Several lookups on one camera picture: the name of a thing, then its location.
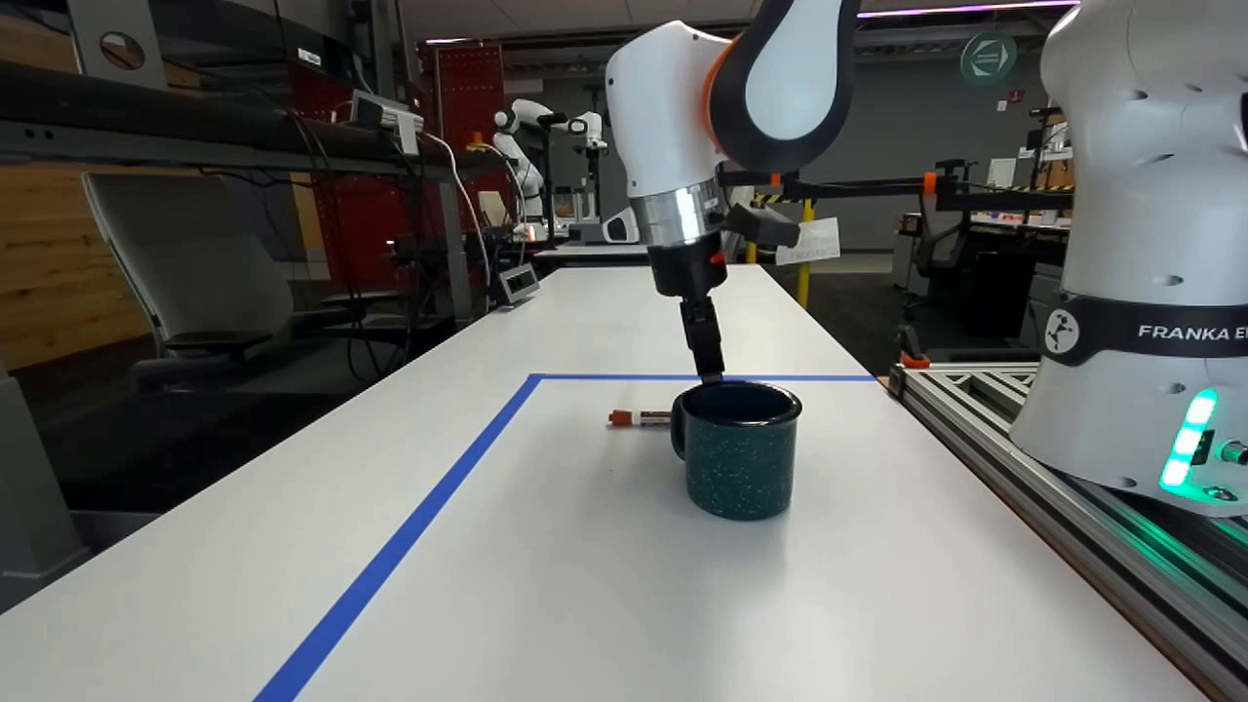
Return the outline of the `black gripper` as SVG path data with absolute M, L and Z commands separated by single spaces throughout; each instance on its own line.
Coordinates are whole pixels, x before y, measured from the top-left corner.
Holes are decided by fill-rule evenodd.
M 693 353 L 693 370 L 703 383 L 713 383 L 727 374 L 720 360 L 720 331 L 710 294 L 727 281 L 727 252 L 720 238 L 710 235 L 693 245 L 651 245 L 649 249 L 654 287 L 664 295 L 688 295 L 683 299 L 683 331 L 688 347 Z

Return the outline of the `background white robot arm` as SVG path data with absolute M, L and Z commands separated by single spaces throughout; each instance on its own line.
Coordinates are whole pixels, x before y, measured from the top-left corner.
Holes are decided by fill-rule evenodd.
M 536 96 L 511 96 L 494 112 L 493 151 L 503 161 L 511 177 L 514 219 L 538 221 L 550 242 L 560 242 L 570 235 L 570 219 L 554 216 L 554 193 L 545 192 L 550 162 L 536 161 L 521 147 L 521 136 L 550 139 L 554 134 L 570 134 L 584 161 L 597 161 L 610 147 L 606 117 L 597 110 L 564 117 Z

